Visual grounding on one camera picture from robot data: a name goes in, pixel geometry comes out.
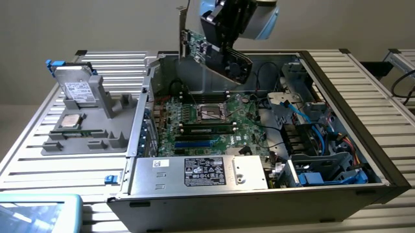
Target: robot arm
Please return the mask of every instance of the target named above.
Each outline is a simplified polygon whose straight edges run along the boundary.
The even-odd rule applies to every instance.
[[[203,0],[201,21],[206,38],[183,31],[186,55],[235,83],[246,83],[250,58],[233,49],[239,37],[267,39],[278,17],[277,0]]]

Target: power supply label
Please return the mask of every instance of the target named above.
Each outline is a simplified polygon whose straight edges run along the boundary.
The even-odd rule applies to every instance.
[[[95,97],[87,82],[66,83],[73,99],[78,103],[95,103]]]
[[[185,159],[185,184],[187,187],[226,185],[223,158]]]

